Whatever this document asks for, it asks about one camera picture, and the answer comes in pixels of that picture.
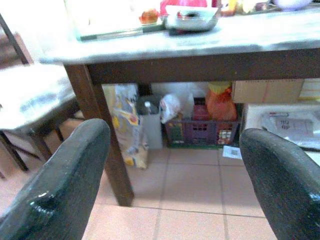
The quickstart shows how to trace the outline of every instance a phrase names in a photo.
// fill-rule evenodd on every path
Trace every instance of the white plastic bag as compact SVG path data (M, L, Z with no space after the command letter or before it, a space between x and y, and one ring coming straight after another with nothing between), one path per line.
M165 124L182 113L184 118L191 118L195 102L192 93L190 94L167 94L161 101L161 123Z
M268 112L261 123L262 128L299 147L320 150L320 110Z

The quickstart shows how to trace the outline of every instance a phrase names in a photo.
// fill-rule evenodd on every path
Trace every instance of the bottle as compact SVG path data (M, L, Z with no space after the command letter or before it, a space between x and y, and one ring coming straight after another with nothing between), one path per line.
M151 102L145 101L144 106L145 106L145 111L144 111L145 115L151 115L151 114L158 113L158 108L155 105L153 105Z

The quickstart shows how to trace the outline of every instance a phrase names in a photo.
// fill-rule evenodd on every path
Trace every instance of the marble tabletop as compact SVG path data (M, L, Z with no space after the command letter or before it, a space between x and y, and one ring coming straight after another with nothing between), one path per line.
M320 48L320 5L291 12L220 18L209 32L170 36L168 31L69 42L48 51L43 63L91 64L187 56Z

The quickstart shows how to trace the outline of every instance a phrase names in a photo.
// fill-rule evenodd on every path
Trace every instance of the wooden table leg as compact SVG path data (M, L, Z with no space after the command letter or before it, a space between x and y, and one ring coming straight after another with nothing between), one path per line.
M100 118L110 127L110 150L105 171L120 206L131 206L134 192L121 155L112 116L101 84L93 84L86 65L65 65L77 102L86 119Z

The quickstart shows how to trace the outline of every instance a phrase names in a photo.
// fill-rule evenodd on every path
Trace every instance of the purple crate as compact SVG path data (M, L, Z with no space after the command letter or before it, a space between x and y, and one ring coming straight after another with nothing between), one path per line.
M169 144L232 144L239 121L171 120L165 124Z

